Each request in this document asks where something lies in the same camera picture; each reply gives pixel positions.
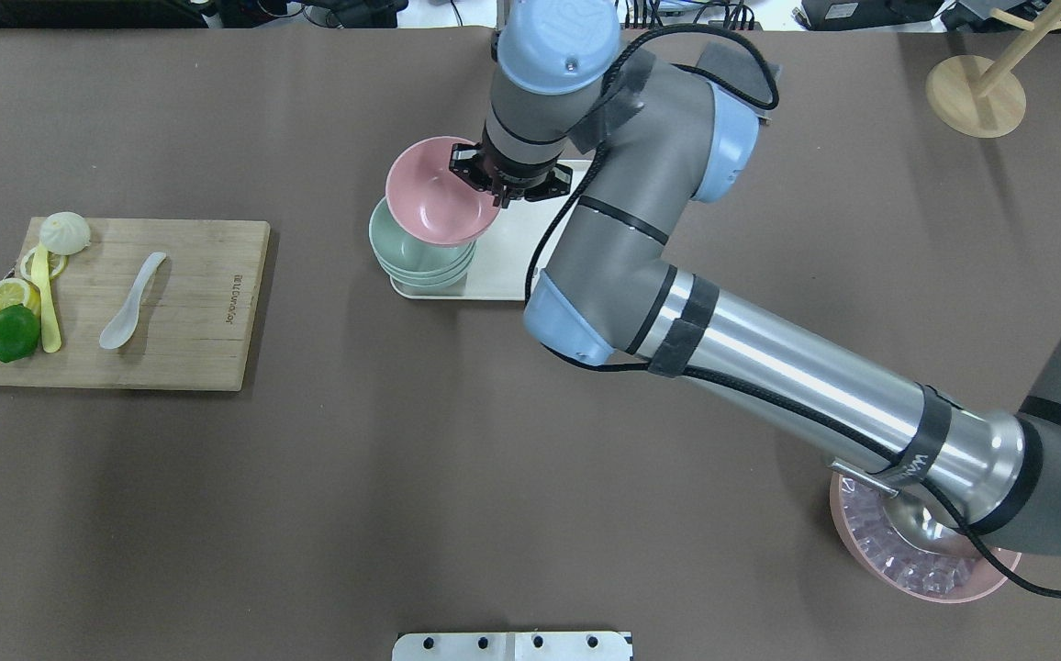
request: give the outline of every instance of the tabletop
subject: tabletop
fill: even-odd
[[[1061,658],[1061,602],[933,605],[867,575],[799,439],[684,382],[568,367],[518,303],[392,292],[368,214],[405,146],[481,134],[489,40],[0,32],[0,277],[59,209],[271,226],[240,393],[0,386],[0,660],[381,660],[401,632],[535,628],[665,660]],[[666,256],[1014,411],[1061,333],[1061,35],[1014,71],[1008,137],[947,128],[923,86],[1008,40],[753,35],[782,104]],[[1061,587],[1061,559],[1020,569]]]

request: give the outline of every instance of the blue joint cover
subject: blue joint cover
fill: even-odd
[[[498,64],[527,92],[575,92],[601,79],[620,51],[611,0],[514,0]]]
[[[586,365],[603,365],[613,352],[611,344],[578,313],[546,271],[539,272],[539,283],[522,311],[522,323],[540,343]]]
[[[727,194],[759,139],[756,114],[718,86],[710,85],[714,91],[714,138],[702,184],[694,193],[698,202],[717,201]]]

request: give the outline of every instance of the metal bracket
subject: metal bracket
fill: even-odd
[[[392,661],[631,661],[627,631],[477,631],[401,636]]]
[[[877,489],[880,492],[883,492],[890,498],[894,498],[899,493],[899,490],[894,489],[894,487],[884,484],[882,481],[877,481],[877,479],[871,476],[870,473],[866,473],[865,470],[848,464],[848,462],[836,459],[836,457],[833,457],[833,464],[829,464],[828,468],[829,470],[833,470],[833,472],[841,473],[841,475],[845,475],[846,477],[853,477],[854,481],[860,482],[862,485],[866,485],[872,489]]]

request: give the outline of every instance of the lime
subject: lime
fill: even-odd
[[[40,340],[40,319],[22,305],[0,310],[0,361],[13,363],[32,355]]]

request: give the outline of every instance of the pink plate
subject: pink plate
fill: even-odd
[[[972,564],[972,570],[970,576],[967,577],[966,582],[962,585],[957,585],[953,590],[947,591],[945,594],[929,593],[929,591],[919,591],[917,589],[911,589],[907,585],[901,585],[900,581],[895,581],[893,578],[888,577],[884,574],[879,566],[874,566],[874,560],[870,559],[869,555],[862,551],[860,542],[857,541],[856,536],[853,535],[853,530],[850,529],[850,524],[848,516],[846,515],[845,506],[847,499],[847,490],[845,487],[845,482],[848,481],[849,484],[853,484],[853,477],[841,477],[837,473],[833,473],[832,485],[829,486],[829,506],[833,510],[833,523],[836,524],[837,533],[840,533],[840,540],[845,542],[845,547],[849,549],[849,553],[856,557],[857,562],[860,563],[862,568],[865,569],[870,574],[877,576],[881,581],[888,582],[888,585],[894,586],[895,589],[904,591],[904,593],[909,594],[909,596],[915,596],[924,602],[930,603],[968,603],[975,602],[977,598],[982,598],[988,596],[988,594],[993,593],[993,591],[999,590],[1001,586],[1004,586],[1008,581],[1008,578],[1004,577],[1004,574],[996,572],[995,568],[992,568],[991,563],[982,559],[980,556],[978,560],[974,561]],[[853,488],[857,492],[863,492],[865,494],[871,494],[872,489],[865,485],[853,485]],[[924,557],[924,562],[934,561],[933,559],[938,559],[937,554],[920,553],[920,556]],[[1005,568],[1016,569],[1019,562],[1021,562],[1021,554],[1014,551],[1005,551],[1005,549],[992,549],[992,553],[995,553],[997,559],[1004,562]]]
[[[459,246],[481,236],[498,207],[489,193],[480,193],[450,172],[453,143],[471,140],[442,135],[408,146],[392,163],[384,193],[392,216],[421,242]]]

